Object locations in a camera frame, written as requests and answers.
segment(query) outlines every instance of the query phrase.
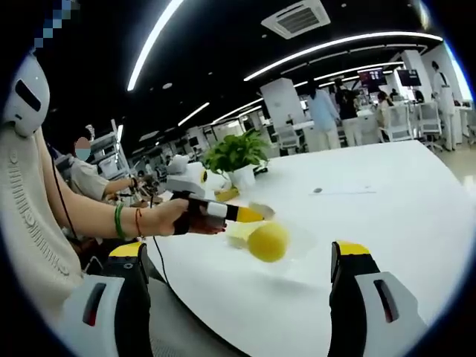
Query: yellow object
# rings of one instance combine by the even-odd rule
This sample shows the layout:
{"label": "yellow object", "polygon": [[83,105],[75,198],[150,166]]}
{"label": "yellow object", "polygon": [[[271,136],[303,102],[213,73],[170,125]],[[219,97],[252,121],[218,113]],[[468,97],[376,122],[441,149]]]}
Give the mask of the yellow object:
{"label": "yellow object", "polygon": [[360,244],[345,242],[343,240],[338,240],[337,244],[339,246],[339,250],[341,251],[341,255],[370,254],[369,250]]}
{"label": "yellow object", "polygon": [[231,188],[230,190],[226,191],[215,191],[215,199],[218,202],[227,202],[231,199],[234,199],[239,195],[239,191],[237,188]]}
{"label": "yellow object", "polygon": [[265,217],[262,214],[250,210],[247,207],[238,208],[237,222],[249,223],[263,221]]}
{"label": "yellow object", "polygon": [[273,263],[284,257],[289,244],[289,232],[276,222],[257,228],[248,238],[248,249],[259,260]]}
{"label": "yellow object", "polygon": [[135,242],[131,244],[122,245],[117,247],[109,255],[110,257],[137,257],[139,254],[139,248],[143,245],[142,242]]}

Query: office chair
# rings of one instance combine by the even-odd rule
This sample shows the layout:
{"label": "office chair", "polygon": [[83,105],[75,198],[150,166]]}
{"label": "office chair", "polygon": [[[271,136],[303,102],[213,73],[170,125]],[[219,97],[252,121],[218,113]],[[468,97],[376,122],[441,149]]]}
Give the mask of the office chair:
{"label": "office chair", "polygon": [[279,126],[274,129],[276,130],[281,150],[287,151],[288,149],[295,149],[296,152],[299,152],[299,137],[292,125],[286,124],[285,126]]}
{"label": "office chair", "polygon": [[390,141],[413,140],[408,106],[391,106],[383,111],[383,115],[385,127],[379,128],[379,137],[382,142],[384,142],[383,132],[387,134]]}
{"label": "office chair", "polygon": [[466,113],[466,121],[468,126],[468,144],[471,146],[476,142],[476,112],[471,110]]}
{"label": "office chair", "polygon": [[431,151],[438,149],[443,151],[441,145],[435,141],[442,135],[441,120],[438,115],[438,104],[436,102],[423,103],[418,107],[419,130],[423,137],[422,141]]}

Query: human hand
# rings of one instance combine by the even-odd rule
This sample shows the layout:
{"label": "human hand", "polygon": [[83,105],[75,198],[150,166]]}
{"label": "human hand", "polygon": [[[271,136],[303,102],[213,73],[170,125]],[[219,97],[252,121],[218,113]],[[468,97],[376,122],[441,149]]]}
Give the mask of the human hand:
{"label": "human hand", "polygon": [[[150,218],[148,218],[147,225],[153,232],[161,236],[170,236],[175,233],[174,222],[187,212],[188,200],[173,199],[155,206],[150,210]],[[225,231],[225,227],[212,227],[205,219],[205,216],[190,216],[191,233],[199,234],[217,234]]]}

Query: black cable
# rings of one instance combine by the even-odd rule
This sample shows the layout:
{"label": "black cable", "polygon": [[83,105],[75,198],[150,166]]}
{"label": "black cable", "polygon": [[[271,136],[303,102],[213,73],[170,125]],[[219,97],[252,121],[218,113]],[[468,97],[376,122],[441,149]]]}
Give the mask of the black cable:
{"label": "black cable", "polygon": [[57,167],[54,164],[54,158],[51,155],[50,155],[50,157],[51,157],[51,166],[52,166],[52,169],[53,169],[54,181],[57,183],[58,193],[60,194],[59,198],[61,199],[62,207],[65,210],[66,218],[68,219],[68,223],[69,223],[69,228],[73,232],[74,238],[76,240],[78,240],[77,235],[76,235],[76,231],[74,230],[74,227],[73,227],[73,223],[71,222],[71,219],[69,218],[68,210],[66,209],[65,200],[62,197],[62,193],[61,193],[61,190],[60,190],[60,183],[58,182]]}
{"label": "black cable", "polygon": [[[150,208],[152,208],[153,201],[154,201],[154,193],[152,193],[152,195],[150,197]],[[167,273],[165,272],[164,257],[162,256],[161,249],[158,247],[157,240],[155,240],[155,236],[152,236],[152,238],[154,239],[155,247],[157,247],[158,254],[161,256],[162,271],[164,272],[165,283],[170,288],[169,278],[167,277]]]}

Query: desk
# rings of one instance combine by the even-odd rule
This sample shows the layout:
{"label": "desk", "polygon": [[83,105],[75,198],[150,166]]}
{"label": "desk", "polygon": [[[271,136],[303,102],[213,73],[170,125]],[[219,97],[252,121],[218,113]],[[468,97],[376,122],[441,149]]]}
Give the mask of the desk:
{"label": "desk", "polygon": [[[274,158],[268,168],[233,202],[270,205],[316,240],[285,273],[231,248],[224,234],[158,239],[170,285],[211,329],[253,357],[327,356],[336,239],[367,246],[415,295],[427,324],[442,313],[468,267],[474,211],[437,156],[405,141]],[[376,193],[310,195],[316,187]]]}

